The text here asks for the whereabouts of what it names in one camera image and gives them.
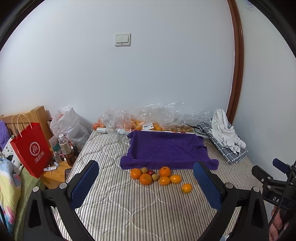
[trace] bed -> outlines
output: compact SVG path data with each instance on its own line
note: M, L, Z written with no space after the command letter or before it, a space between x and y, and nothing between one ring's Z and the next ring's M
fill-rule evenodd
M50 129L47 125L48 121L48 114L46 113L44 106L38 106L34 108L31 111L27 112L21 112L22 114L25 114L30 122L36 122L40 123L42 132L46 138L46 140L49 140L52 137L52 134L50 132ZM5 115L0 116L0 119L3 120L6 123L6 126L10 132L11 135L18 135L18 129L17 129L17 114L14 116L12 115ZM19 123L19 131L22 131L24 128L26 128L29 125L29 122L26 117L21 116L22 119L18 120ZM15 217L15 225L13 230L13 238L14 240L21 241L22 240L22 232L23 232L23 221L25 218L25 211L27 207L27 202L29 199L29 196L31 194L32 188L34 186L39 186L41 188L45 188L45 185L40 181L40 179L37 179L29 174L29 172L24 167L20 178L22 181L22 193L20 200L17 203L17 210L16 210L16 217Z
M245 160L228 164L212 142L204 140L208 155L219 160L216 173L223 182L237 188L261 188L252 176L252 164ZM89 160L98 162L100 171L84 203L76 213L95 240L197 240L215 215L203 195L191 169L173 170L182 177L180 184L149 186L130 178L130 170L120 168L120 158L127 153L129 138L112 140L108 134L92 132L77 158L68 180L80 172ZM183 194L182 183L191 183L192 192ZM229 223L229 233L236 221L239 208ZM54 211L63 237L70 240L57 209Z

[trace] white circular logo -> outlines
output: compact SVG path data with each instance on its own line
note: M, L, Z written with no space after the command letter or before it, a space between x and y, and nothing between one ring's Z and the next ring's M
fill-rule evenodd
M37 142L32 142L30 145L30 153L33 156L37 156L40 153L40 146Z

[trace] wooden headboard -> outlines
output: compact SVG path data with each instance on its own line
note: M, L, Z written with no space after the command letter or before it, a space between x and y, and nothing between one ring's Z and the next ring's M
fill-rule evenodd
M11 135L17 136L19 134L19 131L21 132L24 128L26 128L30 124L28 122L28 119L26 117L24 117L23 115L21 115L18 120L18 124L19 124L18 125L19 131L18 131L18 129L17 129L17 115L19 115L19 114L24 114L26 117L28 117L29 122L36 122L36 123L40 124L42 132L45 136L45 139L47 140L47 143L49 145L48 140L52 137L52 134L51 134L50 129L47 125L47 121L49 120L49 118L45 112L44 106L38 106L28 112L16 113L15 116L14 115L0 116L0 119L6 123L6 126L7 126Z

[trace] bottle of brown liquid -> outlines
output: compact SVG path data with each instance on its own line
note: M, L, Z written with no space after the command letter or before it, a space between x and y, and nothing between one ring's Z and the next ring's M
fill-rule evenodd
M74 165L74 162L76 161L76 158L69 145L69 141L65 138L63 134L59 135L59 146L61 147L61 151L64 154L68 165L72 167Z

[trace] white pillow with black spots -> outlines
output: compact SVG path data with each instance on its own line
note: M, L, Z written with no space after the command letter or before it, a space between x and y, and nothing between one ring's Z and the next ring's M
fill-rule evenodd
M4 157L7 159L7 160L10 160L13 164L13 173L17 174L17 175L20 175L22 169L23 169L23 165L22 163L20 162L19 158L17 157L17 155L15 154L11 144L10 144L10 141L12 140L13 138L10 137L10 139L8 140L8 142L6 143L4 149L2 150L2 154L4 155Z

